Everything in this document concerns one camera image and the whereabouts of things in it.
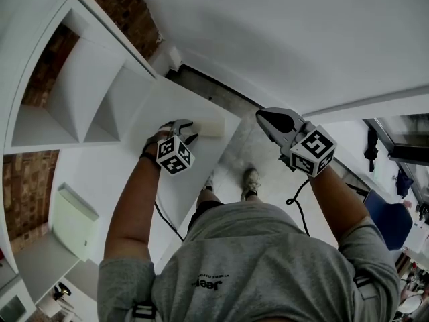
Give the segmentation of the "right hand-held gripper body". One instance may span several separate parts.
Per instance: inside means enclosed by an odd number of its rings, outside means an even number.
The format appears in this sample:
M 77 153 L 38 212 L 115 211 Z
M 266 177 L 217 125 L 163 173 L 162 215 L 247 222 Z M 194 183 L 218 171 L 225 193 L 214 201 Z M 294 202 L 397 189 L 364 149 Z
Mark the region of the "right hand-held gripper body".
M 292 171 L 299 170 L 315 178 L 333 160 L 337 143 L 321 126 L 306 129 L 310 122 L 299 123 L 292 132 L 292 139 L 285 138 L 285 144 L 280 149 L 280 158 Z

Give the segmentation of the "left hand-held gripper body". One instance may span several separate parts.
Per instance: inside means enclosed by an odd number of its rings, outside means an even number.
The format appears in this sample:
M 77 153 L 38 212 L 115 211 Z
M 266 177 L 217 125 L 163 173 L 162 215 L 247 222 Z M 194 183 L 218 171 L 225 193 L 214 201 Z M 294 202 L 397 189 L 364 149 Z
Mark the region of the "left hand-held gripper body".
M 170 176 L 175 176 L 188 169 L 194 163 L 194 155 L 188 148 L 186 137 L 182 135 L 182 124 L 188 119 L 179 119 L 173 122 L 169 138 L 158 142 L 156 162 Z

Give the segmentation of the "person's left hand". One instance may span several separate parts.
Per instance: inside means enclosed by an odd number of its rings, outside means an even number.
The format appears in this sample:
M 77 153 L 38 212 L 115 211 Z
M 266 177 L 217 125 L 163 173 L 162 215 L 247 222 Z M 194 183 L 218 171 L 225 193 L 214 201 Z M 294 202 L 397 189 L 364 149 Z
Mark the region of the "person's left hand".
M 143 147 L 142 153 L 148 153 L 153 156 L 157 156 L 158 142 L 164 141 L 169 138 L 172 125 L 173 121 L 162 125 L 152 137 L 148 138 Z

